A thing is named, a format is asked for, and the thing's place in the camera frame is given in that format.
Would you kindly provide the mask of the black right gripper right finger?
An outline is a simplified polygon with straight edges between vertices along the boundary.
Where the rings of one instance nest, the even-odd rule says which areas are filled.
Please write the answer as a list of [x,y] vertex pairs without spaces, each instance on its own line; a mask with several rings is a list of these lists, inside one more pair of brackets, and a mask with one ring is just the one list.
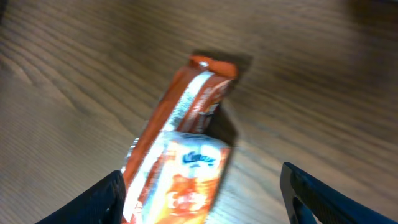
[[280,189],[291,223],[397,224],[289,162],[283,163]]

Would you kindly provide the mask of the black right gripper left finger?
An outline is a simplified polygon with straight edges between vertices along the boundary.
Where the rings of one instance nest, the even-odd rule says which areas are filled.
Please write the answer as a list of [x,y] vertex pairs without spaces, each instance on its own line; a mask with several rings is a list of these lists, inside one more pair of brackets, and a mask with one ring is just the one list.
[[37,224],[120,224],[126,188],[115,170]]

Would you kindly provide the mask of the small orange snack packet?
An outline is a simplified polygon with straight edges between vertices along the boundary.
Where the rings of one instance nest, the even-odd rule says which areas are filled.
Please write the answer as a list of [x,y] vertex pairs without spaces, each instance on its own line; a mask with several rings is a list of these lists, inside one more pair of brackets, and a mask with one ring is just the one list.
[[230,151],[223,141],[204,134],[166,132],[153,184],[131,222],[203,224]]

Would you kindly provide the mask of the long orange snack bar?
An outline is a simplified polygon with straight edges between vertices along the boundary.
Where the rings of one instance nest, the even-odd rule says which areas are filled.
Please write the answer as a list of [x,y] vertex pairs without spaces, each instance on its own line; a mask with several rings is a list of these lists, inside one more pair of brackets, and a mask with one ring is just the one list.
[[174,76],[141,135],[135,138],[122,166],[126,184],[123,223],[132,223],[136,205],[145,198],[157,173],[165,133],[205,134],[230,84],[235,64],[192,55]]

